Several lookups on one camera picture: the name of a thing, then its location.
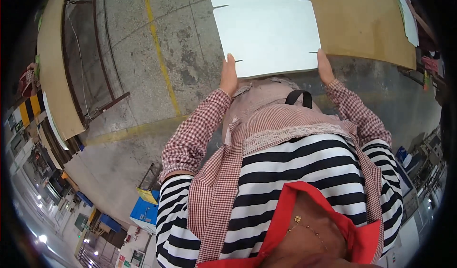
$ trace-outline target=black strap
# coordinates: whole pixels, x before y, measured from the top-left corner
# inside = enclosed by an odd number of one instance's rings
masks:
[[[300,96],[300,94],[303,94],[303,106],[311,109],[312,104],[313,104],[311,94],[308,93],[307,91],[304,91],[301,89],[296,89],[296,90],[293,90],[292,92],[290,92],[289,95],[287,96],[285,104],[294,105],[295,102],[298,100],[298,97]]]

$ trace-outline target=ceiling light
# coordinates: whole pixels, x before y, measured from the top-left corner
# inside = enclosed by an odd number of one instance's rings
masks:
[[[46,243],[48,241],[48,237],[46,237],[44,234],[40,235],[38,239],[43,243]]]

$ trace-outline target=metal frame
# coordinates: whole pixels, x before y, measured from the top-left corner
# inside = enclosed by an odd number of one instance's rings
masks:
[[[97,46],[97,52],[98,52],[98,57],[99,57],[99,60],[100,60],[101,70],[103,71],[103,76],[105,78],[106,86],[108,87],[108,91],[109,91],[110,96],[111,96],[111,102],[103,105],[100,109],[97,109],[95,114],[94,114],[94,116],[90,117],[90,119],[84,118],[84,116],[82,114],[82,110],[81,110],[81,107],[80,107],[80,105],[78,103],[78,99],[76,97],[75,89],[73,88],[73,83],[71,81],[70,71],[69,71],[68,66],[67,66],[68,61],[66,59],[66,50],[65,50],[65,14],[66,14],[66,6],[73,5],[73,4],[92,4],[92,15],[93,15],[93,18],[94,18],[95,44]],[[69,89],[70,89],[71,97],[73,99],[73,104],[74,104],[74,106],[76,108],[76,111],[78,112],[79,120],[83,124],[84,128],[87,129],[89,127],[89,123],[90,123],[90,121],[92,119],[98,117],[103,112],[105,112],[106,110],[111,108],[113,105],[117,104],[119,101],[125,99],[126,97],[128,97],[130,95],[130,92],[126,92],[125,94],[123,94],[120,97],[116,98],[114,96],[113,90],[111,88],[111,84],[109,82],[108,75],[106,74],[105,63],[103,62],[103,55],[102,55],[101,49],[100,49],[100,40],[98,38],[96,0],[92,0],[92,1],[90,1],[90,0],[75,0],[75,1],[65,0],[65,6],[64,6],[64,10],[62,12],[61,39],[62,39],[62,51],[64,53],[64,68],[65,68],[65,75],[66,75],[66,78],[67,78],[67,84],[68,84]]]

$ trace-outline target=yellow floor line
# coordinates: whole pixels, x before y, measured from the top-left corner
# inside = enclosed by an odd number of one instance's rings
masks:
[[[158,122],[150,122],[135,127],[124,128],[115,132],[110,132],[82,140],[84,146],[99,145],[103,143],[121,141],[140,136],[154,137],[158,135],[171,136],[176,128],[186,120],[188,116],[173,117]]]
[[[149,25],[151,27],[151,35],[154,40],[155,48],[157,50],[157,56],[159,58],[160,70],[162,71],[162,75],[163,75],[165,83],[167,85],[167,89],[170,94],[171,103],[173,104],[174,111],[176,112],[176,116],[179,117],[181,115],[181,111],[179,110],[178,102],[176,101],[176,97],[174,96],[173,87],[171,86],[167,68],[164,63],[164,58],[162,56],[162,51],[160,50],[159,38],[157,37],[157,32],[155,29],[155,25],[153,23],[154,16],[152,14],[151,5],[149,3],[149,0],[144,0],[144,3],[146,4],[146,11],[148,13]]]

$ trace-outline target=brown cardboard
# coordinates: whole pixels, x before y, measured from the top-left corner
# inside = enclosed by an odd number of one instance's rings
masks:
[[[397,0],[311,0],[322,49],[416,69]]]
[[[65,0],[48,0],[38,32],[40,82],[49,110],[62,139],[84,131],[67,83],[62,53],[62,12]]]

